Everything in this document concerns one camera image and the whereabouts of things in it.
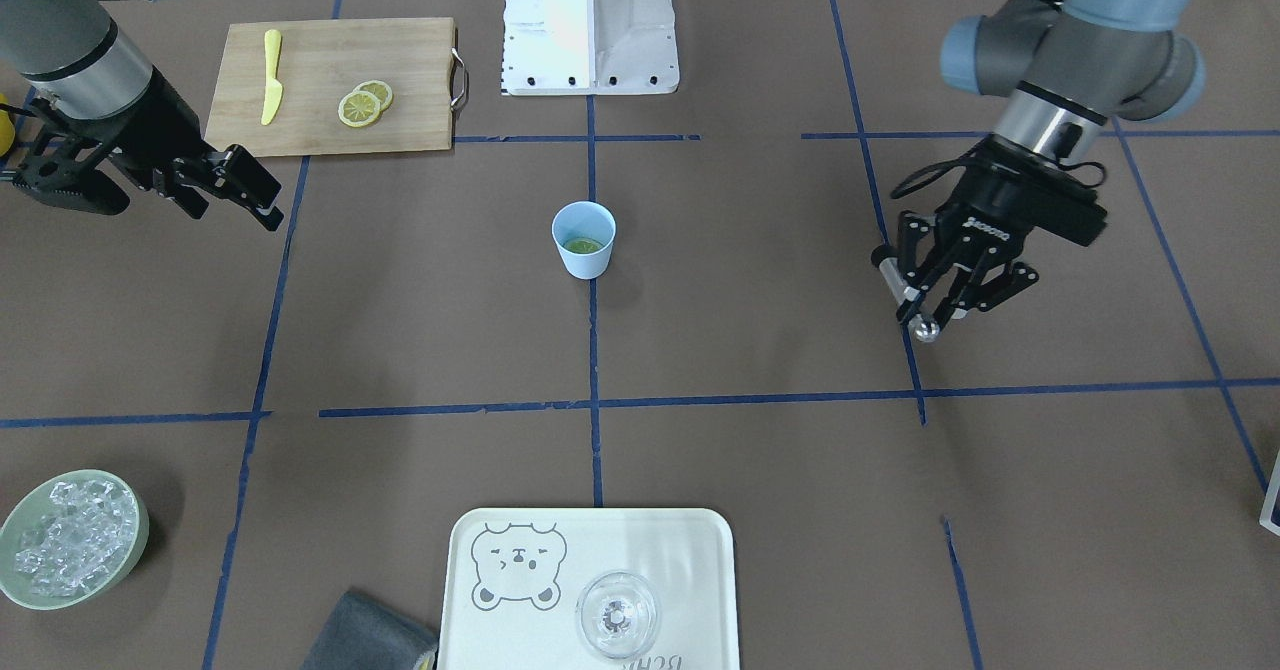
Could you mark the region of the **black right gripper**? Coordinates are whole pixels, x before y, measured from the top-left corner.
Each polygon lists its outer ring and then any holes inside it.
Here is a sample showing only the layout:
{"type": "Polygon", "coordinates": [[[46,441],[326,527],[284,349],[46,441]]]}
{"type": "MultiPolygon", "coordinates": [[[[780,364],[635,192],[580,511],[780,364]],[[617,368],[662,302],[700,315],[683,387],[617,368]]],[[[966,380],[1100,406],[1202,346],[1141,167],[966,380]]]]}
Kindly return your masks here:
{"type": "Polygon", "coordinates": [[[152,76],[136,101],[106,118],[74,119],[45,97],[20,113],[40,122],[38,133],[19,164],[3,172],[3,182],[36,202],[108,217],[123,213],[131,199],[101,170],[109,161],[137,190],[172,200],[191,219],[204,218],[209,192],[243,208],[269,232],[284,220],[276,177],[244,146],[212,152],[195,111],[164,76],[152,76]]]}

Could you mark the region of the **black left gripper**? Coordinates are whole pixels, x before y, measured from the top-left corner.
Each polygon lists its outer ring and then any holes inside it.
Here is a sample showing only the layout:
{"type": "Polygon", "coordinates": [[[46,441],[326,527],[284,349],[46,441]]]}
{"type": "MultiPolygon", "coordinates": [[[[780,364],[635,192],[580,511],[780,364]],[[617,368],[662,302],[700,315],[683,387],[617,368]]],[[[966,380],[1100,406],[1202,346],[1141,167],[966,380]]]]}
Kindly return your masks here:
{"type": "MultiPolygon", "coordinates": [[[[1007,249],[977,252],[978,227],[998,240],[1020,243],[1041,228],[1087,247],[1107,227],[1094,184],[1080,182],[1075,165],[1059,165],[1006,140],[982,140],[964,158],[964,173],[933,217],[899,214],[899,270],[927,293],[954,269],[948,292],[934,310],[945,325],[969,311],[987,313],[1034,286],[1041,274],[1007,249]]],[[[905,310],[896,311],[896,320],[905,310]]]]}

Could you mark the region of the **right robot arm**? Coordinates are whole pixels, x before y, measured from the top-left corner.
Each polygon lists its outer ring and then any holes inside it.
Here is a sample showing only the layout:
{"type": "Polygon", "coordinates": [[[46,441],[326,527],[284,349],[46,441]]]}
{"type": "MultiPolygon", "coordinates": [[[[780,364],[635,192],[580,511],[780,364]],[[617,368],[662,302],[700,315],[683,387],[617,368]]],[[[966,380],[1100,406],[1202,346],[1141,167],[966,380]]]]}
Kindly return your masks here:
{"type": "Polygon", "coordinates": [[[3,179],[50,208],[114,217],[128,193],[101,169],[200,219],[210,199],[282,223],[280,184],[244,147],[204,137],[198,115],[106,9],[129,0],[1,0],[3,60],[35,90],[35,143],[3,179]]]}

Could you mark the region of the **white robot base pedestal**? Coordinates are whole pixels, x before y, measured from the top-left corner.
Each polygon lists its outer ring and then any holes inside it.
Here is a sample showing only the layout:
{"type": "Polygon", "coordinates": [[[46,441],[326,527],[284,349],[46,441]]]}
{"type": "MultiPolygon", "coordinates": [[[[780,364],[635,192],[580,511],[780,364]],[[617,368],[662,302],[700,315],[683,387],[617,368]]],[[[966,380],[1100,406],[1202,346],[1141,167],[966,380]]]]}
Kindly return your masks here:
{"type": "Polygon", "coordinates": [[[673,0],[504,0],[500,91],[513,97],[675,94],[673,0]]]}

